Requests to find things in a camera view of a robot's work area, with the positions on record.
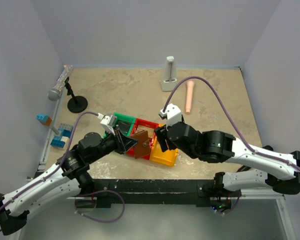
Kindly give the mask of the brown leather card holder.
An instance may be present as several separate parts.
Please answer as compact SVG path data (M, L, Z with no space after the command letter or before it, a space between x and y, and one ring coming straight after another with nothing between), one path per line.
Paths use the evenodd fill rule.
M137 140L137 144L133 146L135 159L143 158L151 153L150 139L147 131L136 132L131 137Z

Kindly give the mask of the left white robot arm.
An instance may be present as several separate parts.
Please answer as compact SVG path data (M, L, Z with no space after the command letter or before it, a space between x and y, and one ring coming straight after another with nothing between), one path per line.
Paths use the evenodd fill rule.
M11 193L0 193L0 233L8 236L22 229L31 213L30 208L41 206L39 200L48 197L54 189L64 186L62 193L92 193L95 183L88 174L90 164L111 152L125 154L137 143L137 139L125 136L120 130L106 138L96 132L87 133L44 173Z

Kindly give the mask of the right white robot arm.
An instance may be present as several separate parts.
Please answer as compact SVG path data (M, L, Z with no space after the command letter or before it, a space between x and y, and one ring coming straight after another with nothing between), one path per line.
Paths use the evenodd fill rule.
M184 122L157 127L154 133L163 152L179 149L188 157L209 164L232 163L249 168L246 171L216 173L212 187L216 193L262 187L283 195L300 193L298 151L283 154L247 147L231 134L218 130L200 132Z

